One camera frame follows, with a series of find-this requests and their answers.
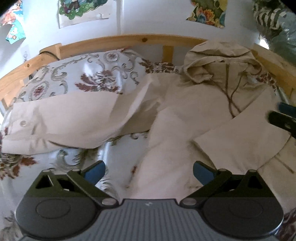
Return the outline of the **beige hooded coat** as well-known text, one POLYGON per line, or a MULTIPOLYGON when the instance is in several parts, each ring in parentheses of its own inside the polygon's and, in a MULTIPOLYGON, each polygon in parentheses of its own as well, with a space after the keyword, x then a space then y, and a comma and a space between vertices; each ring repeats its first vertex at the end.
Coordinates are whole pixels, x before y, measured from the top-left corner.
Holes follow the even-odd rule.
POLYGON ((234 174, 258 171, 288 206, 295 200, 295 139, 266 120, 280 98, 250 49, 206 41, 178 68, 145 75, 127 94, 71 92, 13 103, 1 125, 1 154, 89 150, 146 132, 127 191, 108 194, 117 200, 181 200, 201 188, 193 174, 201 161, 234 174))

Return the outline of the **dark bundled clothes pile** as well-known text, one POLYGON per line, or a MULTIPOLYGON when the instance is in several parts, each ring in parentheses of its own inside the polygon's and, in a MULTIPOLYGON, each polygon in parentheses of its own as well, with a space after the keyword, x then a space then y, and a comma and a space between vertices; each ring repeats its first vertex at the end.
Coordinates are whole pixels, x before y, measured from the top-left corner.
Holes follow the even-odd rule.
POLYGON ((269 49, 295 65, 295 13, 284 1, 253 1, 253 17, 269 49))

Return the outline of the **floral patterned bedspread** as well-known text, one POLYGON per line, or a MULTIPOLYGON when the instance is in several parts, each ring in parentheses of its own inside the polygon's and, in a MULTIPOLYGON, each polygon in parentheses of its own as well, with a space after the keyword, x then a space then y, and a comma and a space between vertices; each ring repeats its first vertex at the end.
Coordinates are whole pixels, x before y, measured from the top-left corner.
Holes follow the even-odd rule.
MULTIPOLYGON (((146 75, 177 74, 179 71, 171 63, 146 61, 146 75)), ((64 174, 74 168, 84 169, 103 160, 107 165, 106 175, 98 186, 108 194, 119 197, 127 191, 146 146, 145 132, 117 137, 102 147, 89 150, 61 148, 33 156, 1 154, 1 240, 19 240, 22 237, 14 212, 19 200, 41 170, 64 174)))

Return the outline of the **floral patterned pillow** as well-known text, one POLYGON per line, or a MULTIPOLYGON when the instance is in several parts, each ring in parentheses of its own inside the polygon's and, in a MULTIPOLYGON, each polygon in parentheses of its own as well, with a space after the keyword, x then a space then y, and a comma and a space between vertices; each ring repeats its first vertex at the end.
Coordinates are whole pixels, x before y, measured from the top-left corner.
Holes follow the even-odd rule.
POLYGON ((40 68, 13 102, 34 101, 71 92, 127 94, 146 75, 147 61, 132 50, 74 56, 40 68))

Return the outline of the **wooden bed frame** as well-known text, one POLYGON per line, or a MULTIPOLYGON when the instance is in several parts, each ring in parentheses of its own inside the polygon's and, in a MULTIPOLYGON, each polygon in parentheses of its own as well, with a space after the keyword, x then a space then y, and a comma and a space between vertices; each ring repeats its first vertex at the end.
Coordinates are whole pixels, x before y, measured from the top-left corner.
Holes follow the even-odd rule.
MULTIPOLYGON (((102 37, 75 42, 68 45, 61 43, 51 45, 40 51, 40 54, 18 66, 1 78, 1 104, 8 108, 18 91, 23 87, 23 81, 41 67, 79 54, 114 49, 131 48, 139 45, 162 45, 162 61, 172 62, 175 47, 194 47, 204 42, 204 39, 159 34, 139 34, 102 37)), ((273 75, 278 85, 287 95, 295 90, 295 67, 281 56, 266 48, 253 44, 251 51, 255 58, 273 75)))

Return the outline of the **floral wall poster right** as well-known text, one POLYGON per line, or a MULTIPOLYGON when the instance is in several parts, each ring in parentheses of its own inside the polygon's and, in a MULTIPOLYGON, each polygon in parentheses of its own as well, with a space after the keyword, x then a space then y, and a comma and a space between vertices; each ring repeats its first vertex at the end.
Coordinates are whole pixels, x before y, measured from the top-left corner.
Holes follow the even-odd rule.
POLYGON ((225 17, 227 0, 193 0, 194 6, 187 21, 214 26, 217 28, 225 27, 225 17))

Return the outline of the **cartoon wall poster middle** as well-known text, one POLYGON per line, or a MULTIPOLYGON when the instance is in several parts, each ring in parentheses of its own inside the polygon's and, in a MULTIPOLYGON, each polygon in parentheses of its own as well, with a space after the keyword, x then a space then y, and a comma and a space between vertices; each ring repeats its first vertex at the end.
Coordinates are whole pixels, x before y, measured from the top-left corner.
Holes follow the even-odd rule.
POLYGON ((59 28, 108 19, 112 12, 112 5, 112 1, 107 0, 59 1, 59 28))

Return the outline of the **colourful wall poster left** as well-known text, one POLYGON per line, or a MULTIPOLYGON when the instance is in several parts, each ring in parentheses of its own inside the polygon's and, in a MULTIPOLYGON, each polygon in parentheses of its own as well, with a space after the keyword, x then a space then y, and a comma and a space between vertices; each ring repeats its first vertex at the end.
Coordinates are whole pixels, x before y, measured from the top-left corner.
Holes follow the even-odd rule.
POLYGON ((1 27, 10 25, 10 30, 6 36, 6 41, 11 45, 18 40, 25 39, 25 31, 23 28, 23 1, 16 1, 2 16, 1 27))

